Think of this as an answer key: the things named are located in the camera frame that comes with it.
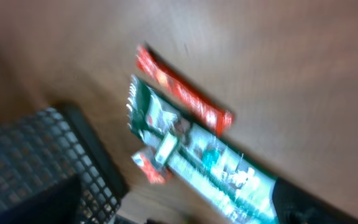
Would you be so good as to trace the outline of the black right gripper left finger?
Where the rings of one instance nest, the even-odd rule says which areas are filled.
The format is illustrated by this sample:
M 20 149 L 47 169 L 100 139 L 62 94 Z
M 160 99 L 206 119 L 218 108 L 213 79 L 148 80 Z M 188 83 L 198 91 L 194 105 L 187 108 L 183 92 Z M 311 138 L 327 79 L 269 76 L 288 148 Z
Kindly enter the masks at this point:
M 81 182 L 70 177 L 0 214 L 0 224 L 73 224 L 78 222 Z

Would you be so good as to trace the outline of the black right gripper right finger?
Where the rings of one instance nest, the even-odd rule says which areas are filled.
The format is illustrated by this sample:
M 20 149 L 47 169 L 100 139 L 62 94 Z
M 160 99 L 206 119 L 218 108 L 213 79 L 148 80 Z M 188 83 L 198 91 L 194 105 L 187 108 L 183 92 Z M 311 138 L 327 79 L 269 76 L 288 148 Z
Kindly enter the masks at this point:
M 358 224 L 358 219 L 281 178 L 275 182 L 272 202 L 281 224 Z

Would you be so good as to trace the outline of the green white wipes packet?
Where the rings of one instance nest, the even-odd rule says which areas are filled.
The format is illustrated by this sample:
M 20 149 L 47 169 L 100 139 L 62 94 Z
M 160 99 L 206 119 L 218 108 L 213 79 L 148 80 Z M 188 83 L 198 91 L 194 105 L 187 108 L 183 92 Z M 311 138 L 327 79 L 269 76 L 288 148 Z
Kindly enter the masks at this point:
M 178 144 L 166 163 L 231 223 L 278 223 L 272 202 L 275 178 L 251 164 L 157 90 L 131 76 L 128 104 L 131 132 L 155 154 L 169 132 Z

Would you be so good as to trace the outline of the red tissue pack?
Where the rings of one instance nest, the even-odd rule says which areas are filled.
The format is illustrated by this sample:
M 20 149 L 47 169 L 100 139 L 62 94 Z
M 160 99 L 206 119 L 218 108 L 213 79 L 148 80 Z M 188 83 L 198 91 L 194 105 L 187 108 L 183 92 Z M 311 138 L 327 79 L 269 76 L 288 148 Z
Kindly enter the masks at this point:
M 159 165 L 155 160 L 155 149 L 144 147 L 132 155 L 132 160 L 142 170 L 151 184 L 165 184 L 171 177 L 166 166 Z

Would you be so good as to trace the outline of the red coffee stick sachet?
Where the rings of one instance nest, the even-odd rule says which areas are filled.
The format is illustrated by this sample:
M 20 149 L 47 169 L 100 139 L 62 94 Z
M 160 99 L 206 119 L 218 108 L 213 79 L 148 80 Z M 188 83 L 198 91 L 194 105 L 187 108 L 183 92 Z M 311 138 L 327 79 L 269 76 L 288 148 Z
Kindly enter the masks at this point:
M 214 134 L 220 136 L 234 124 L 235 115 L 232 111 L 213 102 L 212 98 L 191 84 L 179 71 L 157 55 L 150 46 L 138 45 L 136 65 L 139 70 L 180 101 Z

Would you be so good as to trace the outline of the small black white box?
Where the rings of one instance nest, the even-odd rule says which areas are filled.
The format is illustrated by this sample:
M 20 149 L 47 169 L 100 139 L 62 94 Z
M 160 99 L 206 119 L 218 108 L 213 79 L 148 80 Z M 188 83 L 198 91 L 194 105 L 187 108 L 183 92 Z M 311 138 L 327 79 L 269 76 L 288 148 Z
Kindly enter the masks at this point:
M 178 138 L 168 132 L 157 149 L 155 154 L 155 161 L 158 164 L 164 165 L 170 157 L 171 153 L 176 148 L 177 144 Z

